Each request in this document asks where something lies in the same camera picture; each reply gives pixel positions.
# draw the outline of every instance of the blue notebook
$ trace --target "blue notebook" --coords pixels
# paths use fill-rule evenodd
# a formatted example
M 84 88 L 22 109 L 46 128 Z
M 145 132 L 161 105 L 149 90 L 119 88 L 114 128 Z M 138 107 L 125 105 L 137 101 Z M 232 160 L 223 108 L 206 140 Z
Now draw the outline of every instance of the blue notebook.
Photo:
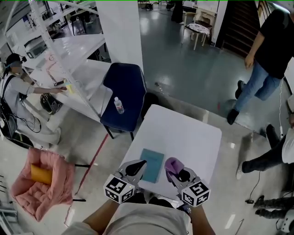
M 156 183 L 158 174 L 161 169 L 162 161 L 164 159 L 164 154 L 148 149 L 143 149 L 140 159 L 147 161 L 147 167 L 143 174 L 142 180 Z

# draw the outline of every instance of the black and white marker cube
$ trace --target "black and white marker cube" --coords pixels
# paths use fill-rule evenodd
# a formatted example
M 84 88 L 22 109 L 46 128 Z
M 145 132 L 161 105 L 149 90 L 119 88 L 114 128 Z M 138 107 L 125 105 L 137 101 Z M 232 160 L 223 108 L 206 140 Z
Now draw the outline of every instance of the black and white marker cube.
M 182 190 L 182 201 L 197 207 L 209 199 L 210 192 L 207 184 L 201 180 Z
M 118 203 L 123 203 L 128 200 L 135 192 L 134 185 L 131 185 L 112 174 L 106 180 L 103 188 L 105 196 Z

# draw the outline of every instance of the staircase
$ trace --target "staircase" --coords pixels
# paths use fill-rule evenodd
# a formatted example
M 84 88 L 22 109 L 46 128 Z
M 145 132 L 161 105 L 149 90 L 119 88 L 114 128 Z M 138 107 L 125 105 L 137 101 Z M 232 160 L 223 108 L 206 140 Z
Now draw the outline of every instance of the staircase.
M 254 1 L 228 1 L 216 46 L 246 57 L 259 30 Z

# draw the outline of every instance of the orange cushion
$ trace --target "orange cushion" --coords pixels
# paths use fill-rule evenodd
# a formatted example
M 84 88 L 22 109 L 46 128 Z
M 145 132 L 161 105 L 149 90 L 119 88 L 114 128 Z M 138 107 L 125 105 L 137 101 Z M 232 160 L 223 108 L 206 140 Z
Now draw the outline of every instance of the orange cushion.
M 44 183 L 47 185 L 51 185 L 52 183 L 52 171 L 42 169 L 40 167 L 37 167 L 35 165 L 31 165 L 31 175 L 32 180 L 40 183 Z

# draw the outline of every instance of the pink chair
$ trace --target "pink chair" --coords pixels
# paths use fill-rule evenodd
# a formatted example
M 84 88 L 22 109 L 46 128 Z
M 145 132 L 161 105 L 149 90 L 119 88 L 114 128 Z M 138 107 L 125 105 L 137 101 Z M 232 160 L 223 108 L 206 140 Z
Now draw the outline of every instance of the pink chair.
M 52 184 L 33 181 L 31 164 L 52 170 Z M 73 184 L 74 164 L 68 163 L 57 153 L 30 148 L 26 164 L 11 187 L 11 195 L 26 212 L 40 221 L 52 206 L 70 205 L 73 202 Z

